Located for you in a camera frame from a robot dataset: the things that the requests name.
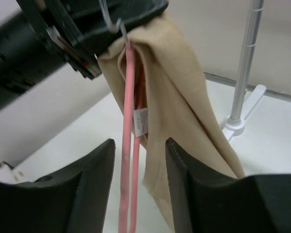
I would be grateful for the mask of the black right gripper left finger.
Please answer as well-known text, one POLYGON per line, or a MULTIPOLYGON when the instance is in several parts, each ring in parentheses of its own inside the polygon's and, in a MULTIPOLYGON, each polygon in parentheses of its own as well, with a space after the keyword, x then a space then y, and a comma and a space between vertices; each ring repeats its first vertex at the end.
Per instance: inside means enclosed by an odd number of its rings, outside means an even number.
POLYGON ((39 178, 0 183, 0 233, 100 233, 113 177, 115 142, 39 178))

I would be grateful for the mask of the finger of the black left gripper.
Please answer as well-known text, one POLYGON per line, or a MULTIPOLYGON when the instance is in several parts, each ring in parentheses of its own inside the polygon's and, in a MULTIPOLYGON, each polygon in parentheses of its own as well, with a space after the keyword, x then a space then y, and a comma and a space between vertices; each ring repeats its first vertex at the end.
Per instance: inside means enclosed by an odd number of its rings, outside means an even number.
MULTIPOLYGON (((118 21, 125 25, 127 32, 145 25, 160 16, 167 8, 167 0, 107 0, 108 20, 113 25, 118 21)), ((120 30, 112 33, 107 26, 98 0, 69 0, 69 15, 76 36, 73 45, 85 49, 90 54, 103 53, 115 40, 122 36, 120 30)))

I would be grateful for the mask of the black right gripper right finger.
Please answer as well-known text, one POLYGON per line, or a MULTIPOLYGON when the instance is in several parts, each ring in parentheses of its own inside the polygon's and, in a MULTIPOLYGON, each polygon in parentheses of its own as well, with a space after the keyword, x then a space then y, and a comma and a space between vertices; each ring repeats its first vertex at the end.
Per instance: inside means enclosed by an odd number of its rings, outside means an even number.
POLYGON ((165 157, 175 232, 291 233, 291 174, 234 179, 172 138, 165 157))

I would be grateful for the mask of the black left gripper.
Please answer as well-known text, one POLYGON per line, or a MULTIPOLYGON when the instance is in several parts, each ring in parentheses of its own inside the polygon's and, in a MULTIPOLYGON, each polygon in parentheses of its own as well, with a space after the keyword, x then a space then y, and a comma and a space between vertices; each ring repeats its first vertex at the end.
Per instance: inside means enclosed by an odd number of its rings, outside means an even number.
POLYGON ((95 56, 78 46, 79 31, 63 0, 20 0, 0 26, 0 111, 69 64, 83 77, 101 74, 95 56))

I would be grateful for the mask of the beige t shirt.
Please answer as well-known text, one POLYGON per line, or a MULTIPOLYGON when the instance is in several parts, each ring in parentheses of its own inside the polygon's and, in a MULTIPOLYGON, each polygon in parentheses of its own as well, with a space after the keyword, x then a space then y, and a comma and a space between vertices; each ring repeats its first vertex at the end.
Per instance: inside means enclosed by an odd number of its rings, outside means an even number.
MULTIPOLYGON (((233 178, 242 178, 239 158, 212 110, 201 65, 172 18, 163 13, 128 34, 135 52, 132 135, 146 149, 144 185, 167 225, 173 214, 165 142, 177 141, 190 155, 233 178)), ((111 92, 124 113, 126 46, 115 40, 98 57, 111 92)))

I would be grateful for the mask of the pink wire hanger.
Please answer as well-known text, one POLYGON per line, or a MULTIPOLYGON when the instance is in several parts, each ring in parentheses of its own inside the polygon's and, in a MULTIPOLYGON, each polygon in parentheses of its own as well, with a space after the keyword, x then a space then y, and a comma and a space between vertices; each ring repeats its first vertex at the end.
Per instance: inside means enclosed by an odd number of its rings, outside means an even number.
POLYGON ((105 0, 100 0, 102 16, 108 30, 116 34, 122 33, 126 46, 126 84, 123 113, 122 159, 120 176, 120 204, 118 216, 118 232, 134 233, 137 223, 138 174, 140 137, 132 135, 133 113, 135 110, 135 52, 128 39, 127 31, 122 19, 113 24, 105 0))

